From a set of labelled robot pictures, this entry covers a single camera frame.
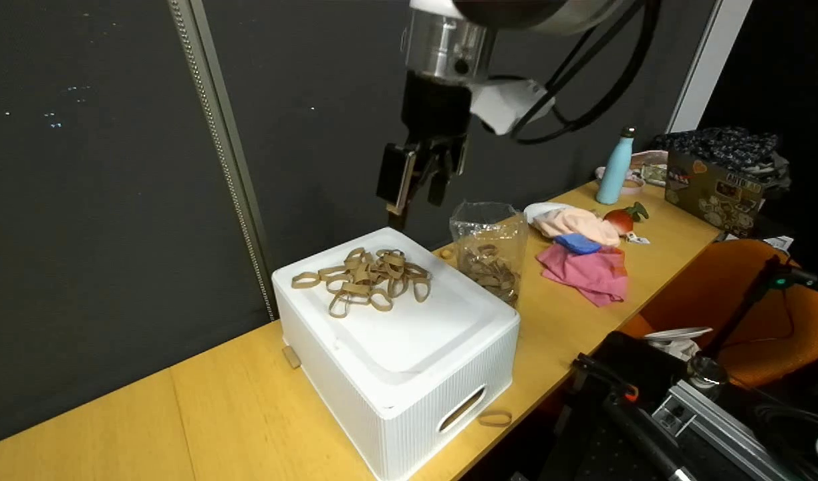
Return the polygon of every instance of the brown object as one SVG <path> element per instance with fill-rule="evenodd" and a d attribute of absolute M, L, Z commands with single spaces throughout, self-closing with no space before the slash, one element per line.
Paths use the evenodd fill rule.
<path fill-rule="evenodd" d="M 715 331 L 697 340 L 705 347 L 776 255 L 787 260 L 751 239 L 711 243 L 620 331 L 644 336 L 661 330 L 711 326 Z M 750 387 L 779 382 L 818 362 L 818 291 L 807 286 L 770 288 L 751 306 L 718 362 L 728 369 L 731 382 Z"/>
<path fill-rule="evenodd" d="M 406 263 L 405 251 L 398 250 L 383 250 L 378 255 L 355 250 L 337 267 L 300 272 L 291 279 L 295 288 L 313 288 L 319 284 L 327 284 L 327 291 L 334 295 L 330 303 L 331 318 L 349 318 L 351 306 L 391 311 L 393 299 L 410 286 L 417 303 L 430 296 L 430 272 Z"/>
<path fill-rule="evenodd" d="M 492 243 L 466 250 L 458 267 L 494 296 L 516 303 L 520 275 L 501 260 Z"/>
<path fill-rule="evenodd" d="M 643 204 L 631 204 L 625 208 L 612 208 L 604 215 L 608 222 L 612 222 L 620 236 L 635 230 L 635 222 L 651 219 L 647 208 Z"/>
<path fill-rule="evenodd" d="M 764 184 L 754 175 L 720 169 L 711 161 L 672 152 L 667 199 L 709 224 L 750 236 L 764 206 Z"/>

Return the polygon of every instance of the pink cloth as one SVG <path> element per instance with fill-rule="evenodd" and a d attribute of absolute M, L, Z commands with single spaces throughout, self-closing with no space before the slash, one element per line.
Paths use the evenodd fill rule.
<path fill-rule="evenodd" d="M 623 303 L 629 291 L 625 256 L 620 250 L 576 256 L 565 247 L 550 243 L 538 255 L 544 275 L 577 288 L 595 306 Z"/>

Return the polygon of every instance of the blue bottle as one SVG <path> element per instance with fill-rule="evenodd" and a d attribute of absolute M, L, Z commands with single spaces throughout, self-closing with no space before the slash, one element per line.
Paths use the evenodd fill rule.
<path fill-rule="evenodd" d="M 615 152 L 608 159 L 597 200 L 600 204 L 619 204 L 625 177 L 629 177 L 629 163 L 631 163 L 631 145 L 635 145 L 635 128 L 625 128 Z"/>

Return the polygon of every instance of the wooden table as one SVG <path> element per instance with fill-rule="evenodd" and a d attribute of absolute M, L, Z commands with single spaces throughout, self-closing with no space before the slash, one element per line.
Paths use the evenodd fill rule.
<path fill-rule="evenodd" d="M 608 206 L 595 191 L 583 184 L 554 200 L 601 215 Z M 513 385 L 494 409 L 524 419 L 562 385 L 577 352 L 591 352 L 718 239 L 705 222 L 664 204 L 655 187 L 637 200 L 652 215 L 640 224 L 652 243 L 623 247 L 631 286 L 612 308 L 545 282 L 534 255 L 549 243 L 530 239 Z M 417 479 L 460 479 L 505 433 L 468 425 Z M 190 479 L 371 479 L 304 375 L 287 363 L 282 320 L 0 442 L 0 481 Z"/>

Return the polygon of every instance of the styrofoam box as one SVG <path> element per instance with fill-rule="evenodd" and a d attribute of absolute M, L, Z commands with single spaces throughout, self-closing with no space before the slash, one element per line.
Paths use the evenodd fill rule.
<path fill-rule="evenodd" d="M 430 296 L 331 318 L 327 286 L 291 279 L 353 250 L 398 250 L 430 272 Z M 287 346 L 378 479 L 410 479 L 513 381 L 520 312 L 398 230 L 383 228 L 272 272 Z"/>

